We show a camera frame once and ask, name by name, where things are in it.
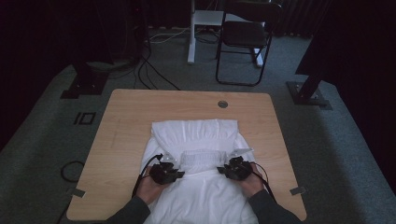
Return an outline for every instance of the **black metal base plate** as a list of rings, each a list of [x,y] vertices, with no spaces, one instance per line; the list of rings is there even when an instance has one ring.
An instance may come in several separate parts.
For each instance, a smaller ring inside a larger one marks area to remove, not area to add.
[[[75,77],[69,90],[62,93],[61,99],[77,99],[80,95],[100,95],[106,85],[108,73],[95,74],[96,78],[89,86],[78,85],[78,77]]]
[[[286,82],[288,85],[293,102],[296,105],[318,105],[322,110],[332,110],[332,106],[328,100],[325,100],[317,89],[309,99],[299,97],[298,93],[301,87],[304,85],[303,82]]]

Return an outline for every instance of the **table top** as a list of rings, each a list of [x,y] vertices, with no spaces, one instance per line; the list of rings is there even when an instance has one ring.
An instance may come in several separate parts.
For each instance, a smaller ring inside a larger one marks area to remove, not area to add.
[[[227,102],[226,108],[219,101]],[[236,119],[268,174],[277,202],[306,219],[288,151],[271,97],[265,93],[114,90],[78,181],[84,196],[73,196],[71,220],[105,220],[130,199],[153,121]]]

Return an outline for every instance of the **folded white fabric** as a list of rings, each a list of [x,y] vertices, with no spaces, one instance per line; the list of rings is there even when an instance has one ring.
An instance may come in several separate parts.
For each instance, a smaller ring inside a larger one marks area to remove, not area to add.
[[[151,133],[141,169],[162,153],[185,174],[148,206],[145,223],[258,223],[242,190],[217,170],[235,148],[248,147],[236,120],[154,122]],[[251,152],[243,157],[254,161]]]

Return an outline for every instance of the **dark sleeve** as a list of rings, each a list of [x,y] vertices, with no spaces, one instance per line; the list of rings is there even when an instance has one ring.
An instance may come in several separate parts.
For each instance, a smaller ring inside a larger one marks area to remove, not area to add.
[[[145,222],[149,214],[150,211],[146,203],[139,197],[134,196],[120,211],[110,217],[106,224],[140,224]]]
[[[248,199],[259,223],[303,223],[292,212],[275,203],[263,189]]]

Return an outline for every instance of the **person's arm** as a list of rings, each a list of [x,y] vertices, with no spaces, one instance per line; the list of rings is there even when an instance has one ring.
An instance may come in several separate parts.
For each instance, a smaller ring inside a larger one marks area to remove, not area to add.
[[[146,174],[149,174],[150,169],[151,167],[149,166]],[[150,176],[144,177],[140,181],[136,195],[120,211],[110,217],[106,223],[140,224],[145,222],[150,214],[148,204],[154,202],[168,186],[155,183]]]
[[[255,164],[250,164],[253,172],[259,174]],[[248,203],[256,214],[259,223],[303,223],[292,212],[277,204],[265,190],[262,181],[255,175],[243,181],[234,181],[241,186]]]

